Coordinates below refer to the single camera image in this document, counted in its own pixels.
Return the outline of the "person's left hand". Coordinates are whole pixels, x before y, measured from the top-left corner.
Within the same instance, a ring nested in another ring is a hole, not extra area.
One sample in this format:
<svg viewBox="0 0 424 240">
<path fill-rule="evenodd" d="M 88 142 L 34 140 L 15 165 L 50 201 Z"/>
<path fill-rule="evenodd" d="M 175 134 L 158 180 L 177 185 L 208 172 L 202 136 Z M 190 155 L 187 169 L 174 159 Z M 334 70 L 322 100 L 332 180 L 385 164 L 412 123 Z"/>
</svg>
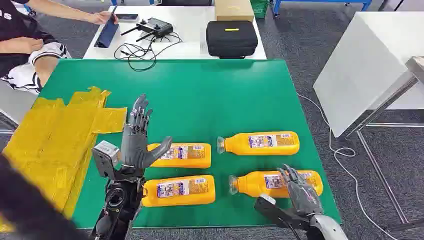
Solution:
<svg viewBox="0 0 424 240">
<path fill-rule="evenodd" d="M 89 15 L 87 21 L 92 24 L 103 25 L 109 20 L 112 20 L 113 24 L 118 24 L 118 18 L 114 13 L 109 11 L 96 12 Z"/>
</svg>

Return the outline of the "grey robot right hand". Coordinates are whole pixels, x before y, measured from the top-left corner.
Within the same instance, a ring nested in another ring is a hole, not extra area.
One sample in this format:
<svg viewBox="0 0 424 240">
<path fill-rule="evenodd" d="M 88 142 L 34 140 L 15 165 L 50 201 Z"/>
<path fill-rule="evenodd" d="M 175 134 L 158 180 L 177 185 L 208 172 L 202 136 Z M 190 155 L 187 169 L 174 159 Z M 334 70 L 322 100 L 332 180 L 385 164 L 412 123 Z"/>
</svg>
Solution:
<svg viewBox="0 0 424 240">
<path fill-rule="evenodd" d="M 309 184 L 296 169 L 283 164 L 282 168 L 278 167 L 277 170 L 286 184 L 292 205 L 298 215 L 323 213 L 322 203 L 314 186 Z"/>
</svg>

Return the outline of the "person's right hand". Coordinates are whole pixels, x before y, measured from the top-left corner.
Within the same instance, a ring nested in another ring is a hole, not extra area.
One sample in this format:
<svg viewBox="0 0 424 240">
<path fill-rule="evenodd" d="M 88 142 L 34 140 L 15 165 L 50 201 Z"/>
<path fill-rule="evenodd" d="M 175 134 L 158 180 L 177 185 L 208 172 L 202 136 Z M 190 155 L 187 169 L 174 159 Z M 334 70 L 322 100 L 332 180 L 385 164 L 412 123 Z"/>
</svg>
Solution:
<svg viewBox="0 0 424 240">
<path fill-rule="evenodd" d="M 34 51 L 40 50 L 44 45 L 43 39 L 35 39 L 30 37 L 19 38 L 19 50 L 22 54 L 31 54 Z"/>
</svg>

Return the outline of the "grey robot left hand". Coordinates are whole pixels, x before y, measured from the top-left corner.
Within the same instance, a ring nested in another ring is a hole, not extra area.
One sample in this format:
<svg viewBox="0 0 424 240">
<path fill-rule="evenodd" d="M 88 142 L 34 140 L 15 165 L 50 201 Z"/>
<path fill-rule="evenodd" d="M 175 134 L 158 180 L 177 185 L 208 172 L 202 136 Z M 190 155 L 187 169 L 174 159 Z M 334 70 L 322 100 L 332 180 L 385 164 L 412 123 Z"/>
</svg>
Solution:
<svg viewBox="0 0 424 240">
<path fill-rule="evenodd" d="M 146 94 L 141 94 L 127 115 L 121 141 L 121 162 L 127 167 L 148 168 L 171 148 L 173 139 L 166 136 L 159 146 L 148 150 L 148 126 L 153 112 L 148 104 Z"/>
</svg>

